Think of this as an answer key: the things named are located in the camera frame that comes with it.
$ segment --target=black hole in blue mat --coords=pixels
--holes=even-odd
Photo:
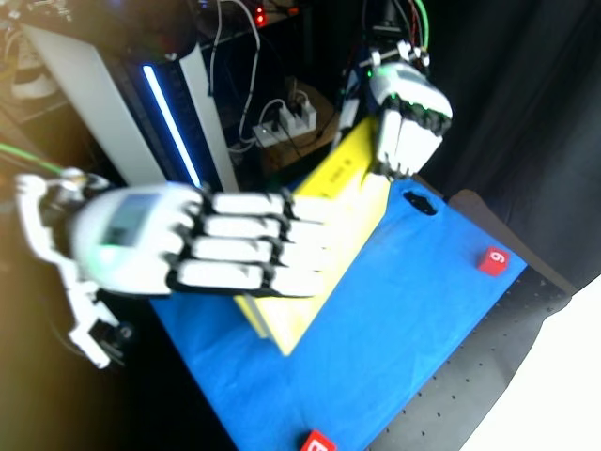
[[[405,197],[409,204],[420,213],[427,214],[428,216],[434,216],[437,213],[436,209],[432,207],[432,204],[430,204],[428,199],[422,195],[407,191],[403,194],[403,197]]]

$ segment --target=red wire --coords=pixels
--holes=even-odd
[[[408,0],[411,6],[411,45],[415,46],[417,42],[417,8],[413,0]]]

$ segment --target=blue table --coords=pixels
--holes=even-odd
[[[426,195],[427,216],[403,197]],[[153,306],[244,451],[298,450],[317,428],[364,449],[524,270],[476,268],[500,246],[422,185],[396,182],[374,234],[290,357],[261,340],[231,298],[176,294]]]

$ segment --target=black curtain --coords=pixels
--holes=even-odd
[[[601,7],[426,1],[453,127],[423,176],[468,188],[577,287],[601,273]]]

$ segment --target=led light strip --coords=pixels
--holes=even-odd
[[[184,162],[186,166],[186,170],[188,171],[188,175],[192,180],[194,186],[200,188],[200,178],[196,173],[196,169],[194,168],[194,164],[190,158],[190,154],[184,145],[183,140],[181,139],[181,135],[179,134],[179,130],[177,129],[176,122],[171,115],[171,111],[169,110],[169,106],[167,105],[167,101],[165,100],[165,96],[162,94],[161,86],[159,85],[159,81],[157,80],[157,76],[154,73],[154,69],[150,66],[143,66],[144,75],[148,80],[148,84],[150,85],[150,89],[152,90],[152,94],[154,94],[154,98],[159,105],[159,109],[161,110],[162,117],[165,119],[165,123],[167,124],[167,128],[173,137],[174,142],[176,143],[177,151],[179,152],[179,156],[181,160]]]

